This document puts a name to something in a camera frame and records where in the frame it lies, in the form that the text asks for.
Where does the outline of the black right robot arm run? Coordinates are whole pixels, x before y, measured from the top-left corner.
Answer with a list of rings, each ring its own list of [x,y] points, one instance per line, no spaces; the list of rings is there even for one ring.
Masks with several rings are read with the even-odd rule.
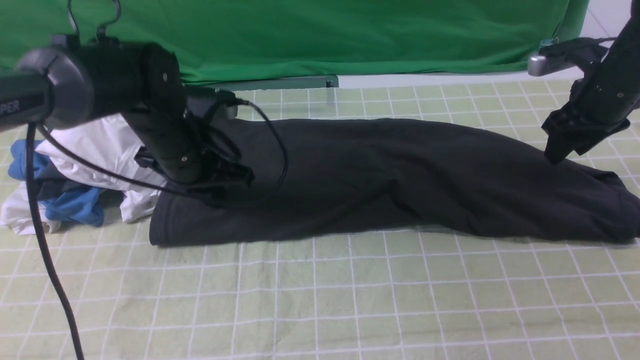
[[[639,2],[633,0],[630,18],[620,34],[610,38],[574,38],[541,47],[528,60],[531,76],[545,76],[579,68],[583,77],[570,89],[569,100],[542,123],[547,134],[544,150],[551,164],[570,153],[583,155],[631,125],[629,115],[639,108]]]

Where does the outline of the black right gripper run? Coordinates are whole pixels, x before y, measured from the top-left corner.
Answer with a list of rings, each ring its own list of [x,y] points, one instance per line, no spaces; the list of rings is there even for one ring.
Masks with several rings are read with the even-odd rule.
[[[542,123],[547,134],[544,157],[554,166],[572,152],[579,156],[589,152],[608,137],[628,129],[632,98],[616,89],[596,85],[587,90],[585,80],[576,80],[569,100],[552,111]]]

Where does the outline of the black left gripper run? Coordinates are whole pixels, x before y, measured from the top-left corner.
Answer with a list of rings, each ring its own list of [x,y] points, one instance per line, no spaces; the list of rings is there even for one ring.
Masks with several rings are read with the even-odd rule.
[[[180,118],[135,112],[134,133],[142,141],[135,161],[162,176],[165,191],[176,196],[231,207],[228,187],[249,187],[255,178],[250,167],[240,164],[238,146],[192,112]]]

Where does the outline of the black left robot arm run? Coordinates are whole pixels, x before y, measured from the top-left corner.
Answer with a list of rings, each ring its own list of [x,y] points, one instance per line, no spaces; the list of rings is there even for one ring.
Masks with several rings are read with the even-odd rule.
[[[255,176],[242,153],[211,121],[242,101],[230,91],[183,84],[176,56],[156,43],[116,39],[33,48],[1,74],[1,130],[34,123],[66,130],[120,115],[142,142],[137,164],[162,176],[169,191],[218,207],[229,186]]]

